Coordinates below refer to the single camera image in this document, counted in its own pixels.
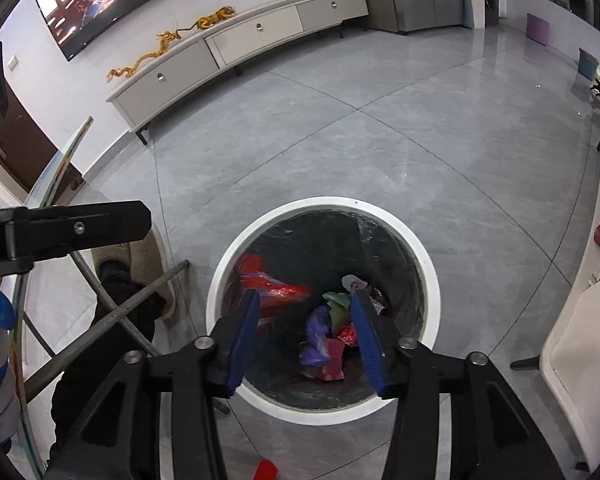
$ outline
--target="black trash bag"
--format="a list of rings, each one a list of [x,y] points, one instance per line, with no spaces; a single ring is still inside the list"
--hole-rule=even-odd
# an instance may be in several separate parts
[[[377,288],[391,305],[403,335],[418,337],[424,318],[422,284],[408,248],[377,221],[339,210],[316,210],[280,221],[247,248],[259,254],[264,271],[289,285],[309,285],[312,294],[290,303],[258,332],[246,380],[265,396],[293,408],[330,410],[375,396],[366,382],[358,349],[347,349],[344,380],[321,381],[302,375],[298,345],[311,312],[326,301],[324,292],[346,292],[347,274]],[[241,294],[240,272],[232,270],[222,299],[229,313]]]

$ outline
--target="light switch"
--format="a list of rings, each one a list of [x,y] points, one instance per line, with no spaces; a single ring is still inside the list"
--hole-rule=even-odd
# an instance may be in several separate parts
[[[14,68],[16,68],[17,64],[18,64],[18,58],[15,56],[11,56],[11,59],[7,61],[7,68],[9,70],[13,70]]]

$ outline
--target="black pants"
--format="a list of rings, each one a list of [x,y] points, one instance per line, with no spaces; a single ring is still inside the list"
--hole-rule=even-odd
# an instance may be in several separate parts
[[[106,262],[100,269],[102,286],[118,305],[142,289],[142,285],[131,281],[128,269],[118,262]],[[154,338],[155,320],[160,317],[164,305],[164,299],[154,293],[128,316],[149,341]],[[91,325],[108,313],[107,308],[98,300]],[[56,424],[56,442],[49,452],[50,460],[62,449],[72,424],[102,381],[126,352],[136,349],[140,349],[138,343],[117,324],[67,367],[51,400],[51,418]]]

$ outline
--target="cabinet drawer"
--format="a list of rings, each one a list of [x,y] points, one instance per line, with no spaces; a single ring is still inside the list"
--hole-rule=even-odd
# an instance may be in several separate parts
[[[222,59],[229,64],[270,44],[302,33],[302,23],[295,6],[268,12],[246,20],[210,39]]]
[[[342,20],[366,16],[366,0],[310,0],[296,4],[304,30],[328,27]]]
[[[135,124],[143,124],[167,102],[218,69],[204,41],[165,60],[120,94],[116,101]]]

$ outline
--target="beige slipper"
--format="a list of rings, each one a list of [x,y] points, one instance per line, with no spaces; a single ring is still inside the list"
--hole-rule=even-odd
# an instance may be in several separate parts
[[[91,257],[93,259],[93,267],[96,269],[96,276],[99,280],[102,279],[100,266],[104,262],[121,262],[131,268],[131,248],[129,244],[96,247],[91,250]]]
[[[141,285],[149,285],[167,270],[167,253],[162,236],[155,224],[143,240],[130,243],[131,279]],[[167,302],[160,319],[169,319],[176,308],[173,284],[168,281],[158,289],[158,294]]]

